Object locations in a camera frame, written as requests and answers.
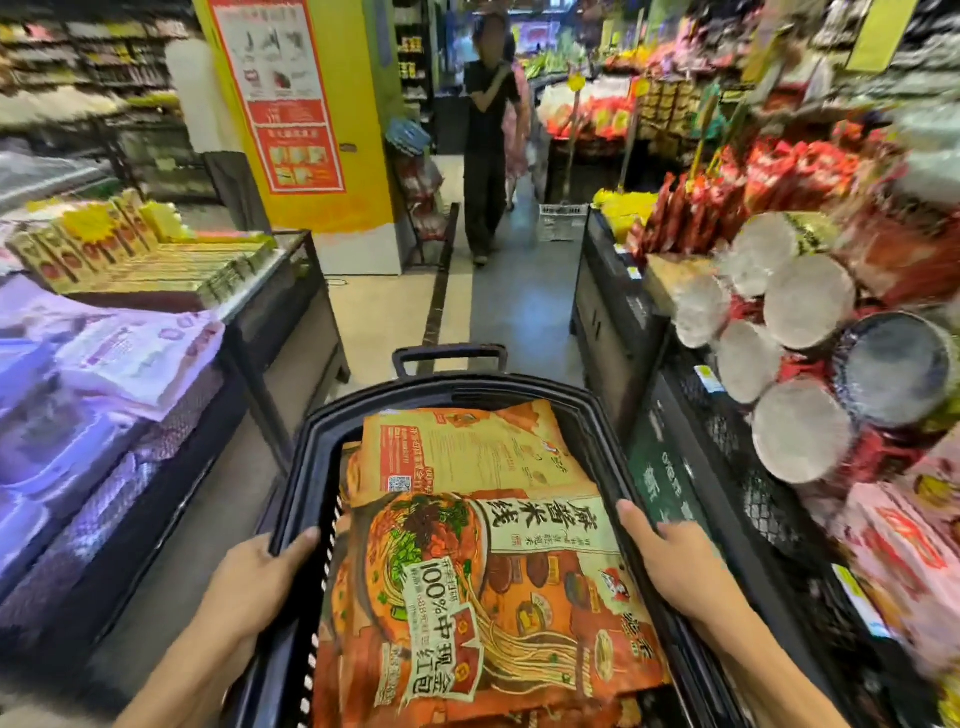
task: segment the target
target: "black t-shirt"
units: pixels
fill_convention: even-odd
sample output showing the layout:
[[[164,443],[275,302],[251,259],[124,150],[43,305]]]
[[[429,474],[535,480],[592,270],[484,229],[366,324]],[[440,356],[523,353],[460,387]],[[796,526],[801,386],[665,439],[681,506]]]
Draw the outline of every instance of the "black t-shirt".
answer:
[[[464,86],[467,94],[486,93],[493,85],[497,69],[490,69],[482,61],[468,63],[464,69]],[[519,103],[520,92],[516,89],[513,71],[503,80],[493,102],[486,111],[481,111],[470,101],[470,117],[467,126],[468,152],[503,152],[503,114],[507,102]]]

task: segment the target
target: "man in black shirt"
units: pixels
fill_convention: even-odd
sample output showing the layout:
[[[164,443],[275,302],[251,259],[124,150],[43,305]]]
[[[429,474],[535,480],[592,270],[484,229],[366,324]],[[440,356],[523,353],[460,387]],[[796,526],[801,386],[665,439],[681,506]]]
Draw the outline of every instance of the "man in black shirt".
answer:
[[[471,99],[464,157],[467,240],[473,262],[486,265],[493,235],[507,208],[507,160],[503,113],[514,104],[520,119],[520,94],[511,66],[503,60],[507,34],[504,15],[484,15],[473,34],[479,61],[468,63],[464,85]]]

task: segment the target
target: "round container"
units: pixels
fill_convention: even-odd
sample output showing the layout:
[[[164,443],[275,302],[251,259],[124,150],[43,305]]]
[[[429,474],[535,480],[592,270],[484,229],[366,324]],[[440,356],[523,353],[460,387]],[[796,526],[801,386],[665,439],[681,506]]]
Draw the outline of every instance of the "round container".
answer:
[[[827,341],[853,314],[856,285],[829,255],[804,255],[770,277],[763,320],[787,349],[803,351]]]
[[[799,254],[795,227],[784,215],[766,212],[744,223],[721,268],[738,294],[753,299],[765,294],[770,277]]]
[[[853,441],[850,415],[816,379],[777,384],[754,411],[754,447],[774,477],[802,485],[830,474]]]
[[[958,377],[953,337],[904,311],[858,321],[833,355],[837,397],[855,418],[880,429],[919,423],[947,399]]]
[[[766,327],[731,321],[716,346],[717,370],[727,393],[753,404],[777,381],[782,349]]]
[[[677,338],[700,349],[716,338],[730,312],[730,291],[714,276],[698,276],[677,297]]]

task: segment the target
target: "red poster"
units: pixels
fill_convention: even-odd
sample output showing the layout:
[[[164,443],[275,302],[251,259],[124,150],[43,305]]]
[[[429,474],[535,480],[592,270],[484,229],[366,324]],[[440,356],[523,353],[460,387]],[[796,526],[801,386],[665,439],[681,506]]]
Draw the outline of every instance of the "red poster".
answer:
[[[210,6],[271,192],[345,192],[304,0]]]

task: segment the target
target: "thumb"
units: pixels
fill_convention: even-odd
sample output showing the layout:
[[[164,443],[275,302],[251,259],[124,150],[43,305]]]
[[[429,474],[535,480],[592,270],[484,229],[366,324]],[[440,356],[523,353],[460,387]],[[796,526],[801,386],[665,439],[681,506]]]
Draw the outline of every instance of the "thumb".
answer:
[[[647,515],[628,500],[619,500],[616,503],[616,512],[620,516],[620,523],[636,542],[640,554],[646,558],[662,541],[647,520]]]
[[[320,529],[317,526],[312,526],[303,531],[276,559],[291,574],[295,574],[303,566],[303,562],[314,552],[319,542]]]

